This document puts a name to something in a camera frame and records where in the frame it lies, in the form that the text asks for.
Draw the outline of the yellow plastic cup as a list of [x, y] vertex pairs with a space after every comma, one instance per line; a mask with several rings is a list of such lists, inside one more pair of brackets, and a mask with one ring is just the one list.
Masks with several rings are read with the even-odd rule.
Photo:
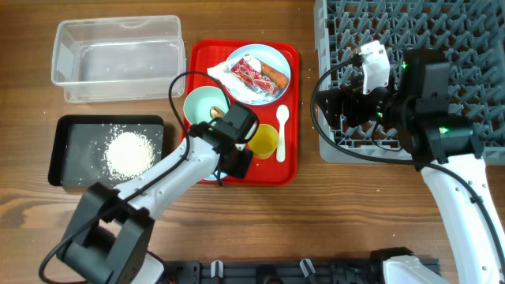
[[249, 149], [258, 159], [268, 159], [275, 152], [279, 143], [279, 133], [275, 127], [260, 124], [255, 135], [248, 142]]

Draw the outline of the brown food scrap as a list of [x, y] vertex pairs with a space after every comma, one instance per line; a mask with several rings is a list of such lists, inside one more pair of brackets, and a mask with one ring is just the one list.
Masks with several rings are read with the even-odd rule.
[[221, 110], [220, 108], [218, 108], [217, 106], [212, 106], [210, 109], [210, 117], [212, 119], [223, 118], [225, 116], [225, 114], [226, 113], [223, 110]]

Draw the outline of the white plastic spoon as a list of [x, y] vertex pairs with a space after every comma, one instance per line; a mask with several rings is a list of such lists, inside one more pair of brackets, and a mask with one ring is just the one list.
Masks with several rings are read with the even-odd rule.
[[279, 122], [279, 141], [276, 151], [276, 159], [279, 163], [283, 163], [286, 159], [285, 126], [290, 117], [288, 107], [286, 105], [280, 105], [277, 109], [276, 117]]

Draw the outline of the mint green bowl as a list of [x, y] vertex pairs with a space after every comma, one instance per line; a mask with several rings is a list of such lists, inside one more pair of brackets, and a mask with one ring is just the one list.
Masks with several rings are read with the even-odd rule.
[[212, 119], [212, 107], [217, 107], [223, 113], [229, 110], [225, 94], [220, 88], [203, 86], [194, 89], [186, 96], [183, 111], [190, 124], [199, 124]]

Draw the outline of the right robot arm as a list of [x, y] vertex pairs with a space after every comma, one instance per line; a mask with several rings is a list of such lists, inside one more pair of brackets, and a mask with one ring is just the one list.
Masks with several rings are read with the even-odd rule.
[[316, 86], [310, 108], [327, 121], [344, 115], [349, 126], [368, 120], [396, 129], [436, 200], [453, 250], [458, 278], [466, 283], [504, 281], [504, 230], [488, 189], [483, 149], [473, 123], [449, 111], [451, 65], [437, 50], [406, 50], [397, 88], [367, 92]]

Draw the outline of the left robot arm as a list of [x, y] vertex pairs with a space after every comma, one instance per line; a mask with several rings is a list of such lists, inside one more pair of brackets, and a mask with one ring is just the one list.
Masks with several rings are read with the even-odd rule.
[[82, 195], [55, 255], [89, 283], [157, 283], [165, 265], [148, 251], [156, 219], [199, 181], [244, 178], [253, 154], [238, 149], [259, 118], [235, 103], [223, 118], [193, 124], [179, 147], [139, 177]]

